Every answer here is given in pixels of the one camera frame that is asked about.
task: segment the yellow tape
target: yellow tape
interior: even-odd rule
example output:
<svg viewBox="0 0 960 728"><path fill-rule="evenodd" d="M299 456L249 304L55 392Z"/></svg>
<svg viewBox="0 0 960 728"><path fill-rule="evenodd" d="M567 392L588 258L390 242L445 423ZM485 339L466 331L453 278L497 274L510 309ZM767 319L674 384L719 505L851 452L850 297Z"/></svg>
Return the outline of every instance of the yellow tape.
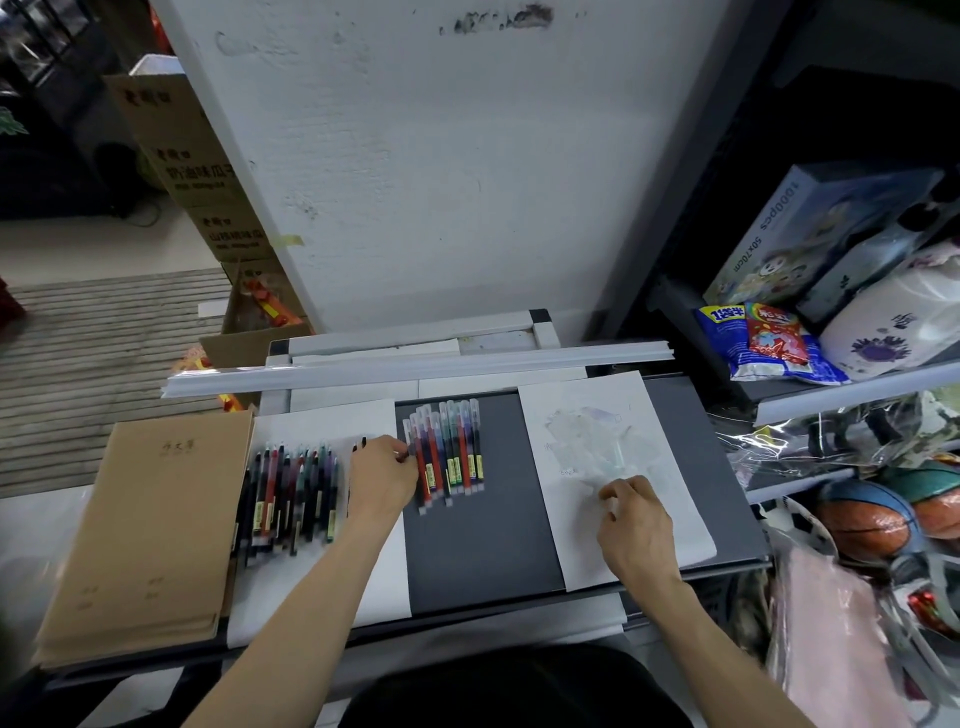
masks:
<svg viewBox="0 0 960 728"><path fill-rule="evenodd" d="M280 235L270 238L270 244L274 248L289 248L291 245L303 245L303 238L299 235Z"/></svg>

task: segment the snack bag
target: snack bag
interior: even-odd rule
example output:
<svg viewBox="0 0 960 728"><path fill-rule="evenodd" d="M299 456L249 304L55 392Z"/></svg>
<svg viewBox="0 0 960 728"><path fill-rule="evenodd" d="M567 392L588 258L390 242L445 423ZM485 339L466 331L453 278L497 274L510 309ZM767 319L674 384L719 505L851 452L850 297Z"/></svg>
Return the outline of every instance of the snack bag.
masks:
<svg viewBox="0 0 960 728"><path fill-rule="evenodd" d="M794 314L764 303L707 305L697 311L713 349L730 365L733 381L792 376L813 384L850 379L820 353Z"/></svg>

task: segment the basketball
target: basketball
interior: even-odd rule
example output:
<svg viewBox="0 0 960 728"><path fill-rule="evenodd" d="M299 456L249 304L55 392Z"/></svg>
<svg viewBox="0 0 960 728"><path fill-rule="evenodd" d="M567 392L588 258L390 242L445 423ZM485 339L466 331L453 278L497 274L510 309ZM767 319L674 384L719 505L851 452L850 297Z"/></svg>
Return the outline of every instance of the basketball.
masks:
<svg viewBox="0 0 960 728"><path fill-rule="evenodd" d="M919 468L887 468L880 480L906 498L932 539L960 539L960 471L927 460Z"/></svg>
<svg viewBox="0 0 960 728"><path fill-rule="evenodd" d="M857 561L890 559L917 550L923 541L910 504L878 483L830 483L820 493L817 518L837 548Z"/></svg>

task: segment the rubber mat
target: rubber mat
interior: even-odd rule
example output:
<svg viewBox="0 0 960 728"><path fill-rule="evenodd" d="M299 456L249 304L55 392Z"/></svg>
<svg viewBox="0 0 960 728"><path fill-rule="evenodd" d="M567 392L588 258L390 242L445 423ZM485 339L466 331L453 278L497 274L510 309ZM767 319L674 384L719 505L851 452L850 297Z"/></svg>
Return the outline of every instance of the rubber mat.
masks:
<svg viewBox="0 0 960 728"><path fill-rule="evenodd" d="M114 423L215 411L215 397L162 400L160 386L220 317L219 268L14 288L27 318L0 331L0 497L88 485Z"/></svg>

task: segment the clear plastic bag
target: clear plastic bag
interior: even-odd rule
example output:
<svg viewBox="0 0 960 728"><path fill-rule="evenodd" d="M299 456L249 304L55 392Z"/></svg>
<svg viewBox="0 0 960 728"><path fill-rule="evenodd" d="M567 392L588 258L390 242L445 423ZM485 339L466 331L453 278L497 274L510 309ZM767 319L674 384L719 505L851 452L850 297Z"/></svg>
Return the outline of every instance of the clear plastic bag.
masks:
<svg viewBox="0 0 960 728"><path fill-rule="evenodd" d="M556 443L550 446L563 475L593 488L618 477L648 474L660 454L620 416L595 407L556 412L546 424Z"/></svg>
<svg viewBox="0 0 960 728"><path fill-rule="evenodd" d="M755 427L734 408L709 412L740 484L766 473L800 478L841 467L879 468L920 429L920 395L910 394Z"/></svg>
<svg viewBox="0 0 960 728"><path fill-rule="evenodd" d="M777 578L767 670L818 728L908 728L873 589L769 529Z"/></svg>

